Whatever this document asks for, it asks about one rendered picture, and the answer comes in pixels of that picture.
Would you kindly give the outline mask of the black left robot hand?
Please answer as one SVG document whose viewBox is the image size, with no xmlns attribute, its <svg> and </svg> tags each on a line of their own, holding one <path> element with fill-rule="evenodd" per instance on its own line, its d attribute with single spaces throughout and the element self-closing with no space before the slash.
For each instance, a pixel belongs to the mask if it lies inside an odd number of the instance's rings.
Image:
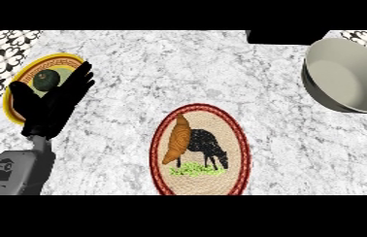
<svg viewBox="0 0 367 237">
<path fill-rule="evenodd" d="M 75 106 L 94 85 L 91 64 L 85 61 L 60 86 L 39 97 L 22 82 L 10 82 L 13 109 L 25 118 L 22 135 L 54 138 L 69 120 Z"/>
</svg>

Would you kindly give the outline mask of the red rimmed woven placemat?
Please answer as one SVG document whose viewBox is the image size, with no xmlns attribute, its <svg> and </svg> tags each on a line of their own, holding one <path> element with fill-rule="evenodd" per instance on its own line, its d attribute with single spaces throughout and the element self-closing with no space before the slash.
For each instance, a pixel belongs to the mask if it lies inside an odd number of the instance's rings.
<svg viewBox="0 0 367 237">
<path fill-rule="evenodd" d="M 190 140 L 181 157 L 162 163 L 169 136 L 182 114 Z M 250 171 L 250 153 L 241 128 L 230 114 L 209 104 L 187 104 L 162 120 L 150 143 L 148 166 L 160 194 L 241 194 Z"/>
</svg>

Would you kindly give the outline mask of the grey bowl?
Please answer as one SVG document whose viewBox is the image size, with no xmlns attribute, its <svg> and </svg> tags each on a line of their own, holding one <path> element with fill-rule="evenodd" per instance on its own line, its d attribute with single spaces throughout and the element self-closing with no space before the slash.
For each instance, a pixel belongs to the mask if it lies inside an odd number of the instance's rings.
<svg viewBox="0 0 367 237">
<path fill-rule="evenodd" d="M 300 79 L 314 100 L 330 110 L 367 114 L 367 48 L 322 39 L 308 48 Z"/>
</svg>

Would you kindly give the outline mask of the dark green avocado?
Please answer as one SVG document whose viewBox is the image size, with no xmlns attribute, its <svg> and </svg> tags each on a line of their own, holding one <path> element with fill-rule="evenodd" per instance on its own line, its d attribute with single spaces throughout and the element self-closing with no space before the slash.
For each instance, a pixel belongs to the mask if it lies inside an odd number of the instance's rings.
<svg viewBox="0 0 367 237">
<path fill-rule="evenodd" d="M 60 82 L 60 75 L 54 70 L 41 70 L 32 78 L 32 86 L 39 91 L 48 91 L 57 86 Z"/>
</svg>

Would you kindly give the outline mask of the yellow rimmed plate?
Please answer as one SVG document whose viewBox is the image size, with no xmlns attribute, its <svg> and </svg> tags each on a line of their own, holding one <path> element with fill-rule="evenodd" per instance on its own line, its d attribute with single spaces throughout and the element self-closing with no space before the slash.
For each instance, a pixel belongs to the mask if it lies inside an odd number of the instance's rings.
<svg viewBox="0 0 367 237">
<path fill-rule="evenodd" d="M 31 62 L 31 64 L 16 74 L 13 81 L 26 84 L 34 93 L 42 97 L 45 91 L 41 91 L 38 86 L 32 85 L 36 73 L 42 70 L 53 70 L 57 73 L 57 75 L 51 76 L 51 82 L 44 87 L 45 89 L 50 89 L 54 82 L 59 82 L 57 85 L 63 84 L 81 64 L 82 59 L 75 54 L 64 52 L 48 54 Z M 13 123 L 19 125 L 25 124 L 25 118 L 13 109 L 13 95 L 10 89 L 6 89 L 3 95 L 3 111 L 6 117 Z"/>
</svg>

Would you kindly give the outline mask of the brown croissant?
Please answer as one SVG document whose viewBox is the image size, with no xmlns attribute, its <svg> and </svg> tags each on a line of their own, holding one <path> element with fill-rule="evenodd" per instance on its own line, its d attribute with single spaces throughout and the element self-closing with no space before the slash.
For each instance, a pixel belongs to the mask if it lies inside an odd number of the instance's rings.
<svg viewBox="0 0 367 237">
<path fill-rule="evenodd" d="M 176 124 L 174 126 L 169 143 L 168 143 L 168 151 L 165 153 L 165 157 L 162 160 L 163 164 L 168 164 L 171 161 L 178 159 L 185 152 L 187 145 L 190 140 L 190 127 L 187 119 L 182 114 L 176 115 Z"/>
</svg>

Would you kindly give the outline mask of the black appliance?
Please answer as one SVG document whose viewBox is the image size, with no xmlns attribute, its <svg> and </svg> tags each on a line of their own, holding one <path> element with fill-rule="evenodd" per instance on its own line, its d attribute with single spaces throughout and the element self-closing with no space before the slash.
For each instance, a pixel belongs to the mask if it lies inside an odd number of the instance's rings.
<svg viewBox="0 0 367 237">
<path fill-rule="evenodd" d="M 249 44 L 309 46 L 321 40 L 327 30 L 246 30 Z"/>
</svg>

